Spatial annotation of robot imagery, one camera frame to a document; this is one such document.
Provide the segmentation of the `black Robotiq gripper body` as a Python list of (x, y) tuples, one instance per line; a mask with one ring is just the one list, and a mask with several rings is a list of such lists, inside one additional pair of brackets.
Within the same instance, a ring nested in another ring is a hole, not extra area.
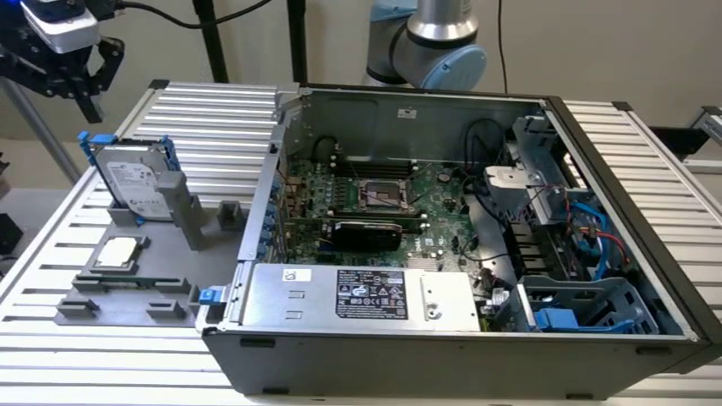
[(88, 63), (96, 46), (58, 53), (27, 25), (2, 23), (2, 76), (42, 96), (95, 96), (103, 86)]

